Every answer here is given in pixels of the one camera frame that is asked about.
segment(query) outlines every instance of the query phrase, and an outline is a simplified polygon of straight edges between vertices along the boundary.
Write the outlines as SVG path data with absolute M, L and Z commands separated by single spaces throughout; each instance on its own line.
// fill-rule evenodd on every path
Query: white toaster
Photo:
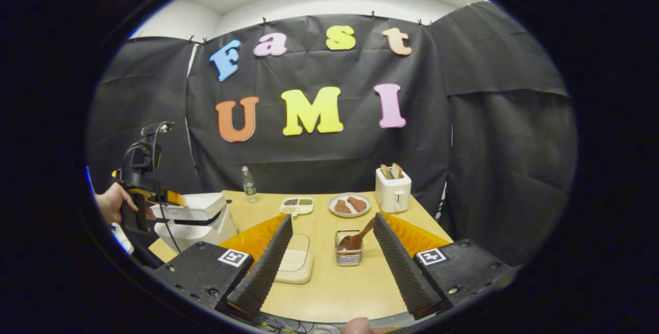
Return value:
M 405 172 L 401 173 L 402 179 L 388 180 L 380 168 L 375 170 L 375 198 L 382 212 L 395 214 L 409 207 L 412 179 Z

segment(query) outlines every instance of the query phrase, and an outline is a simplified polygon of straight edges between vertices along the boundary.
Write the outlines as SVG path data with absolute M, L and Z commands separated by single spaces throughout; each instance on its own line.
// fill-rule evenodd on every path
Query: white box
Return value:
M 375 170 L 375 199 L 384 213 L 396 214 L 409 208 L 412 179 L 404 171 L 401 173 L 402 179 L 388 180 L 380 168 Z
M 237 235 L 236 224 L 233 222 L 229 205 L 224 200 L 224 193 L 209 194 L 190 194 L 184 195 L 188 207 L 178 207 L 176 205 L 163 206 L 165 216 L 170 220 L 169 230 L 176 240 L 176 244 L 181 248 L 181 252 L 190 248 L 197 242 L 203 241 L 218 245 L 219 243 Z M 160 206 L 151 207 L 156 217 L 161 217 Z M 176 224 L 175 220 L 181 221 L 210 221 L 207 226 Z M 158 222 L 155 224 L 155 233 L 160 236 L 167 245 L 176 250 L 174 242 L 169 235 L 167 226 Z

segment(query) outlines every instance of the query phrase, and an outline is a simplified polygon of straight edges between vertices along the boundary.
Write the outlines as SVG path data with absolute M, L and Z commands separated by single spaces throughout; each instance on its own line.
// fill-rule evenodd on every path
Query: black fabric curtain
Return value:
M 329 50 L 326 30 L 349 25 L 355 31 L 351 50 Z M 409 35 L 412 54 L 400 56 L 381 32 L 398 27 Z M 253 50 L 264 34 L 287 35 L 287 52 L 257 57 Z M 210 57 L 233 39 L 240 40 L 237 71 L 218 81 Z M 247 165 L 258 191 L 291 194 L 373 191 L 381 163 L 400 164 L 412 178 L 412 194 L 436 212 L 449 155 L 450 115 L 438 51 L 426 27 L 395 19 L 360 15 L 294 17 L 234 31 L 199 46 L 188 77 L 187 115 L 193 154 L 204 191 L 242 189 L 240 166 Z M 401 86 L 398 92 L 402 128 L 379 127 L 380 83 Z M 306 130 L 283 135 L 286 102 L 281 94 L 302 90 L 313 102 L 323 87 L 341 89 L 338 97 L 342 132 Z M 256 104 L 256 130 L 244 142 L 227 142 L 218 132 L 216 104 L 233 100 L 233 125 L 244 125 L 238 102 Z
M 452 112 L 448 212 L 440 224 L 511 265 L 529 261 L 567 201 L 574 114 L 541 46 L 490 3 L 432 25 Z
M 184 194 L 199 193 L 185 127 L 185 88 L 193 45 L 181 39 L 141 38 L 118 51 L 99 81 L 89 117 L 87 164 L 97 193 L 111 185 L 126 149 L 142 127 L 174 121 L 158 135 L 162 159 L 158 181 Z

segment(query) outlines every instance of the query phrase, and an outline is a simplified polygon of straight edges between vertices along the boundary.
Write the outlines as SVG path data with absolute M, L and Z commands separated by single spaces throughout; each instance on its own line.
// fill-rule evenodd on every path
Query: white device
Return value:
M 224 193 L 189 194 L 183 197 L 186 207 L 163 204 L 165 217 L 160 212 L 160 205 L 151 207 L 156 217 L 169 219 L 169 230 L 181 252 L 200 241 L 218 245 L 238 233 Z M 176 250 L 163 222 L 156 223 L 153 228 L 167 245 Z
M 126 253 L 130 256 L 135 248 L 132 246 L 126 234 L 123 233 L 123 229 L 117 222 L 112 222 L 110 224 L 110 229 L 112 230 L 112 235 L 117 239 L 117 242 L 124 248 Z
M 379 209 L 387 214 L 404 212 L 409 207 L 412 179 L 407 177 L 404 170 L 402 179 L 388 180 L 381 168 L 375 170 L 375 199 Z

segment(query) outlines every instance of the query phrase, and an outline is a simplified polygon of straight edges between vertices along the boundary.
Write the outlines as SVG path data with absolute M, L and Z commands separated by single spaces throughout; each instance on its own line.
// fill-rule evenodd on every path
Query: blue letter f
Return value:
M 238 46 L 240 46 L 240 41 L 234 39 L 210 57 L 219 71 L 217 80 L 223 81 L 238 69 L 237 65 L 231 64 L 232 61 L 238 61 L 238 52 L 234 50 Z

